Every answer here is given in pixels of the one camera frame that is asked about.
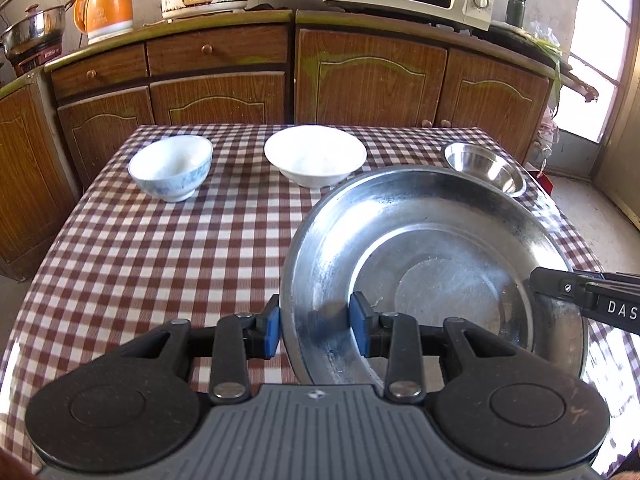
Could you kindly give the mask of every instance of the small metal bowl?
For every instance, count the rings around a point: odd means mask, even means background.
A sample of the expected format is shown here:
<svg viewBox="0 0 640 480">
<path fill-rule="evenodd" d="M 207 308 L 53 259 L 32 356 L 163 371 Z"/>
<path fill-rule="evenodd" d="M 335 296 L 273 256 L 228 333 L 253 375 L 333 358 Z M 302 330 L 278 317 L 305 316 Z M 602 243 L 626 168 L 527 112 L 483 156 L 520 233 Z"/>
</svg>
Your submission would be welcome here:
<svg viewBox="0 0 640 480">
<path fill-rule="evenodd" d="M 527 189 L 520 170 L 487 148 L 454 142 L 442 149 L 442 155 L 451 169 L 479 178 L 512 198 Z"/>
</svg>

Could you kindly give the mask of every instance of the microwave knob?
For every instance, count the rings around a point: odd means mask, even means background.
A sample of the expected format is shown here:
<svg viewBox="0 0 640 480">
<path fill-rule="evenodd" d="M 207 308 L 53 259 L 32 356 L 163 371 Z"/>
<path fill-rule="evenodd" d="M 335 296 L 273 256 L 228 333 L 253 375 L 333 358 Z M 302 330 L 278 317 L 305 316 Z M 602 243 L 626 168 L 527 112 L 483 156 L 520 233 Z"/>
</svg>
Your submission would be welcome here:
<svg viewBox="0 0 640 480">
<path fill-rule="evenodd" d="M 489 0 L 474 0 L 474 5 L 478 9 L 486 9 L 489 6 Z"/>
</svg>

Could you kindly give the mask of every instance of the black circular cover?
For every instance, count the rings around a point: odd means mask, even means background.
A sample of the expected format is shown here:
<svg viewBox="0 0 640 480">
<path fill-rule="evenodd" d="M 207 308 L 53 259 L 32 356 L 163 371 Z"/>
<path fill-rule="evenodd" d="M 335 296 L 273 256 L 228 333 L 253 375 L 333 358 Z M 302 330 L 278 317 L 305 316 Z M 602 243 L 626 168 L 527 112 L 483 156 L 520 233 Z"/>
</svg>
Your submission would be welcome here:
<svg viewBox="0 0 640 480">
<path fill-rule="evenodd" d="M 485 463 L 562 469 L 601 446 L 609 410 L 597 391 L 543 360 L 478 358 L 438 393 L 433 415 L 449 440 Z"/>
<path fill-rule="evenodd" d="M 47 464 L 101 474 L 140 468 L 176 450 L 198 423 L 189 385 L 153 360 L 98 360 L 41 389 L 25 424 Z"/>
</svg>

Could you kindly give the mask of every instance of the checkered tablecloth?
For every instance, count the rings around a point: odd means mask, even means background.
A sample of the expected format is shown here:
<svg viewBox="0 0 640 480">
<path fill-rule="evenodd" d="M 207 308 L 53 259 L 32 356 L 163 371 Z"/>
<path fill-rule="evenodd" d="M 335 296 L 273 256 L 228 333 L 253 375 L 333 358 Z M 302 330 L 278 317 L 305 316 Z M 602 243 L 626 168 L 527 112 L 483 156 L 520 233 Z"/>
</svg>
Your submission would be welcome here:
<svg viewBox="0 0 640 480">
<path fill-rule="evenodd" d="M 53 243 L 18 314 L 4 354 L 0 444 L 24 462 L 37 459 L 24 432 L 30 397 L 44 384 L 175 317 L 215 325 L 234 312 L 259 312 L 278 291 L 296 228 L 328 190 L 290 183 L 264 157 L 279 126 L 143 126 L 120 148 Z M 478 129 L 344 128 L 367 147 L 359 171 L 391 164 L 442 166 L 444 144 L 465 140 L 510 158 Z M 186 202 L 155 200 L 136 187 L 127 164 L 143 146 L 193 133 L 213 143 L 204 184 Z M 551 232 L 576 269 L 601 270 L 582 237 L 527 177 L 519 199 Z M 605 397 L 612 432 L 595 463 L 607 472 L 630 452 L 640 420 L 640 340 L 591 323 L 585 378 Z M 206 390 L 210 363 L 194 384 Z M 254 383 L 291 382 L 280 345 L 269 362 L 250 362 Z"/>
</svg>

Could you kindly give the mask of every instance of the white bowl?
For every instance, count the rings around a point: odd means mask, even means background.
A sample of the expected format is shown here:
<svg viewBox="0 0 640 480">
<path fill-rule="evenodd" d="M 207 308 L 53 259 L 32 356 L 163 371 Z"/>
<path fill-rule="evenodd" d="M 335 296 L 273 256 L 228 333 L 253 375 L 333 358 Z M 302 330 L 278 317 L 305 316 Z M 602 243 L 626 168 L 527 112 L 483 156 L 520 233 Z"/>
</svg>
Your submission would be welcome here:
<svg viewBox="0 0 640 480">
<path fill-rule="evenodd" d="M 319 189 L 362 166 L 367 149 L 347 132 L 306 124 L 273 134 L 264 144 L 264 155 L 292 182 Z"/>
<path fill-rule="evenodd" d="M 207 177 L 212 155 L 213 146 L 204 137 L 168 137 L 137 152 L 129 163 L 129 174 L 149 195 L 181 202 Z"/>
</svg>

